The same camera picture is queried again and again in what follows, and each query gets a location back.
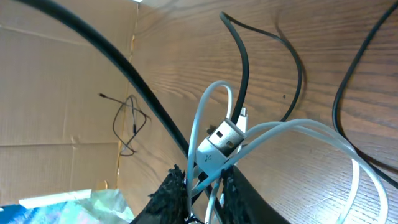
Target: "thin black wire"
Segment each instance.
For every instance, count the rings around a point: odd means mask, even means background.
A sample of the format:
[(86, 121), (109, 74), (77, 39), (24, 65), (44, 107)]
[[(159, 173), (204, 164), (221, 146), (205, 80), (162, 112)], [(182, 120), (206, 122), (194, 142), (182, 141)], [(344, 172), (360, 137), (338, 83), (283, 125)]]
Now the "thin black wire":
[[(343, 127), (341, 125), (341, 103), (340, 100), (344, 95), (344, 91), (346, 89), (347, 83), (349, 81), (349, 79), (351, 78), (352, 74), (354, 73), (354, 70), (356, 68), (356, 66), (359, 63), (359, 60), (361, 60), (361, 57), (363, 55), (363, 53), (366, 50), (366, 47), (369, 45), (369, 43), (372, 41), (374, 35), (376, 34), (376, 32), (379, 30), (380, 26), (384, 23), (384, 21), (397, 9), (398, 7), (398, 1), (396, 1), (383, 15), (382, 17), (378, 20), (378, 22), (374, 25), (374, 27), (371, 29), (371, 31), (369, 32), (368, 36), (365, 38), (364, 42), (361, 45), (361, 48), (359, 48), (358, 53), (355, 55), (355, 58), (353, 60), (353, 62), (351, 63), (351, 65), (349, 66), (349, 69), (346, 73), (346, 75), (344, 76), (343, 81), (341, 82), (336, 96), (335, 96), (335, 100), (333, 102), (333, 109), (332, 109), (332, 118), (333, 118), (333, 125), (335, 127), (335, 130), (337, 132), (339, 132), (344, 138), (346, 138), (348, 141), (348, 137), (347, 135), (344, 133)], [(396, 170), (394, 167), (388, 165), (388, 164), (384, 164), (374, 158), (372, 158), (371, 156), (365, 154), (364, 152), (362, 152), (361, 150), (359, 150), (356, 146), (354, 146), (355, 151), (358, 153), (358, 155), (365, 160), (371, 167), (372, 169), (375, 171), (375, 173), (377, 173), (381, 178), (383, 178), (385, 181), (387, 181), (389, 184), (391, 184), (392, 186), (394, 186), (395, 188), (398, 189), (398, 183), (393, 180), (391, 177), (389, 177), (387, 174), (383, 173), (381, 170), (379, 170), (376, 166), (374, 166), (372, 163), (374, 163), (375, 165), (384, 167), (386, 169), (389, 169), (391, 171), (398, 171)]]
[[(134, 107), (134, 103), (133, 103), (133, 100), (132, 100), (133, 98), (136, 100), (136, 103), (137, 103), (137, 106), (138, 106), (137, 98), (136, 98), (134, 95), (130, 95), (129, 97), (127, 97), (126, 100), (125, 100), (125, 102), (122, 102), (122, 101), (117, 100), (117, 99), (112, 98), (112, 97), (108, 97), (108, 96), (106, 96), (105, 94), (102, 94), (102, 93), (100, 93), (99, 96), (100, 96), (100, 97), (103, 97), (103, 98), (106, 98), (106, 99), (109, 99), (109, 100), (113, 100), (113, 101), (118, 102), (118, 103), (121, 104), (120, 107), (119, 107), (119, 109), (118, 109), (118, 112), (116, 112), (116, 115), (115, 115), (115, 117), (114, 117), (114, 119), (113, 119), (112, 130), (113, 130), (114, 135), (115, 135), (115, 136), (120, 140), (120, 142), (124, 145), (124, 149), (120, 152), (120, 156), (132, 156), (132, 155), (133, 155), (134, 153), (136, 153), (137, 151), (135, 151), (135, 150), (134, 150), (133, 148), (131, 148), (129, 145), (130, 145), (131, 141), (134, 139), (134, 137), (136, 137), (136, 135), (138, 134), (138, 132), (144, 127), (144, 125), (145, 125), (146, 122), (147, 122), (147, 118), (150, 119), (150, 117), (149, 117), (148, 115), (146, 115), (144, 112), (142, 112), (141, 109), (137, 109), (137, 108)], [(132, 113), (132, 117), (133, 117), (133, 128), (132, 128), (132, 133), (133, 133), (133, 134), (132, 134), (131, 138), (128, 140), (128, 142), (124, 142), (124, 141), (120, 138), (120, 136), (118, 135), (118, 133), (116, 132), (115, 127), (114, 127), (114, 125), (115, 125), (115, 123), (116, 123), (116, 119), (118, 118), (118, 115), (119, 115), (120, 111), (122, 110), (122, 108), (123, 108), (124, 106), (130, 107), (130, 108), (131, 108), (131, 113)], [(135, 114), (134, 111), (138, 111), (138, 112), (139, 112), (140, 114), (142, 114), (143, 117), (144, 117), (144, 122), (143, 122), (143, 124), (142, 124), (138, 129), (136, 129), (136, 116), (134, 115), (134, 114)], [(130, 150), (131, 153), (130, 153), (130, 154), (123, 154), (123, 151), (126, 150), (126, 149)]]

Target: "metal connector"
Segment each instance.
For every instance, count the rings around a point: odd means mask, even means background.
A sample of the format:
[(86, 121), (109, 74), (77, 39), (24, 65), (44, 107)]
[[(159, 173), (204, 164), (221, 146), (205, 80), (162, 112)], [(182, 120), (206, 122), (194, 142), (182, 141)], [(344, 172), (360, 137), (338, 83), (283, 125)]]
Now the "metal connector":
[(245, 138), (246, 135), (232, 121), (224, 119), (208, 137), (208, 140), (228, 157)]
[(198, 164), (196, 174), (198, 175), (202, 170), (207, 175), (214, 173), (228, 160), (229, 155), (240, 146), (245, 138), (244, 132), (229, 119), (224, 119), (199, 145), (195, 159)]

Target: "cable bundle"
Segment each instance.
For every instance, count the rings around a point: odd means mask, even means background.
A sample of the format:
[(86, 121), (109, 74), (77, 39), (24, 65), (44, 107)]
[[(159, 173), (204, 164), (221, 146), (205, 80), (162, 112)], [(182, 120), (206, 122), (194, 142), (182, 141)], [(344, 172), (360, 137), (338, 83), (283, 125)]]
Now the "cable bundle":
[[(251, 136), (256, 135), (257, 133), (262, 132), (265, 129), (269, 129), (259, 137), (257, 137), (255, 140), (251, 141), (249, 144), (247, 144), (245, 147), (241, 149), (240, 152), (238, 152), (236, 155), (230, 157), (230, 159), (222, 166), (220, 167), (213, 175), (209, 176), (207, 179), (205, 179), (203, 182), (199, 183), (196, 187), (192, 188), (192, 182), (193, 182), (193, 161), (195, 161), (195, 146), (197, 143), (197, 134), (198, 134), (198, 127), (200, 124), (201, 116), (203, 114), (203, 110), (205, 108), (205, 105), (207, 101), (210, 98), (211, 92), (214, 91), (215, 88), (218, 86), (225, 86), (228, 90), (228, 99), (232, 98), (232, 89), (230, 85), (226, 81), (217, 81), (212, 83), (204, 92), (202, 98), (199, 101), (197, 113), (195, 115), (195, 119), (193, 120), (193, 126), (192, 126), (192, 132), (191, 132), (191, 138), (190, 138), (190, 148), (188, 151), (188, 166), (187, 166), (187, 191), (188, 191), (188, 198), (195, 196), (196, 194), (199, 194), (202, 190), (205, 189), (208, 185), (210, 185), (212, 182), (216, 181), (216, 184), (213, 188), (213, 191), (211, 192), (209, 203), (208, 203), (208, 208), (206, 210), (206, 220), (205, 223), (211, 223), (210, 217), (211, 213), (213, 211), (213, 206), (214, 202), (216, 200), (216, 193), (218, 191), (218, 187), (220, 185), (220, 176), (222, 170), (226, 170), (229, 166), (237, 163), (240, 159), (242, 159), (244, 156), (249, 154), (251, 151), (255, 150), (258, 146), (261, 144), (265, 143), (267, 140), (270, 138), (282, 134), (288, 130), (294, 130), (298, 131), (300, 133), (306, 134), (308, 136), (317, 138), (318, 140), (321, 140), (325, 143), (328, 143), (332, 146), (335, 146), (336, 148), (342, 150), (345, 152), (350, 158), (352, 158), (353, 161), (353, 180), (351, 183), (351, 191), (348, 196), (347, 203), (343, 209), (343, 211), (340, 213), (340, 216), (338, 217), (337, 223), (343, 223), (345, 221), (345, 218), (347, 217), (347, 214), (349, 210), (351, 209), (351, 206), (354, 202), (356, 193), (358, 191), (359, 187), (359, 167), (361, 167), (365, 172), (370, 176), (372, 179), (377, 192), (379, 193), (380, 196), (380, 213), (379, 213), (379, 223), (385, 223), (387, 220), (387, 214), (388, 214), (388, 199), (387, 199), (387, 194), (386, 190), (384, 189), (383, 184), (381, 183), (379, 176), (373, 171), (373, 169), (366, 163), (362, 158), (360, 158), (354, 147), (340, 134), (338, 134), (336, 131), (332, 130), (328, 126), (319, 123), (318, 121), (313, 121), (310, 119), (295, 119), (287, 122), (268, 122), (268, 123), (262, 123), (258, 124), (255, 127), (249, 129), (246, 132), (246, 135), (248, 138)], [(227, 118), (230, 116), (230, 111), (232, 109), (232, 105), (229, 103), (228, 104), (228, 110), (227, 110)], [(322, 134), (314, 129), (306, 128), (306, 127), (311, 127), (311, 128), (316, 128), (319, 129), (320, 131), (323, 131), (325, 134)], [(190, 203), (188, 203), (188, 211), (191, 212), (192, 208), (190, 207)]]

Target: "wooden panel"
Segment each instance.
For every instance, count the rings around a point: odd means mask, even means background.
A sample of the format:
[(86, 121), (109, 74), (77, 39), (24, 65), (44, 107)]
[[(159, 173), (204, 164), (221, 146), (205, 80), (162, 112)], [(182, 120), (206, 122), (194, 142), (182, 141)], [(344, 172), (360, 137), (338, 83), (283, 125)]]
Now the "wooden panel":
[[(226, 80), (234, 86), (234, 95), (238, 94), (240, 55), (219, 19), (220, 11), (275, 34), (278, 21), (307, 71), (303, 93), (290, 119), (310, 118), (332, 126), (331, 106), (338, 85), (367, 33), (392, 3), (145, 0), (139, 9), (132, 62), (188, 138), (197, 103), (210, 83)], [(390, 164), (397, 164), (398, 158), (397, 25), (395, 12), (356, 70), (342, 112), (350, 139), (364, 152)], [(237, 30), (248, 50), (251, 70), (245, 101), (249, 127), (277, 121), (295, 93), (294, 60), (277, 41), (240, 27)], [(226, 102), (224, 90), (213, 94), (203, 127), (221, 121)], [(135, 142), (139, 153), (121, 160), (120, 188), (134, 213), (149, 201), (146, 195), (159, 186), (173, 163), (186, 164), (156, 119), (144, 129)], [(351, 182), (351, 163), (342, 152), (297, 133), (271, 139), (241, 160), (239, 168), (292, 223), (336, 219)], [(397, 223), (398, 191), (384, 184), (390, 199), (389, 223)], [(373, 183), (363, 172), (348, 221), (374, 223), (378, 200)]]

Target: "cardboard box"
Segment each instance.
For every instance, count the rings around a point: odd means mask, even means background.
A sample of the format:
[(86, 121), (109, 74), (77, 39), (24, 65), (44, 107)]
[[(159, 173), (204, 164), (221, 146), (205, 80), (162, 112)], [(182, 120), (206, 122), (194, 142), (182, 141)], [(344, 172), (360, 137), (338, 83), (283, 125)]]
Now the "cardboard box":
[[(137, 4), (58, 0), (127, 58)], [(127, 80), (86, 40), (21, 3), (0, 1), (0, 205), (41, 195), (116, 187), (112, 121)]]

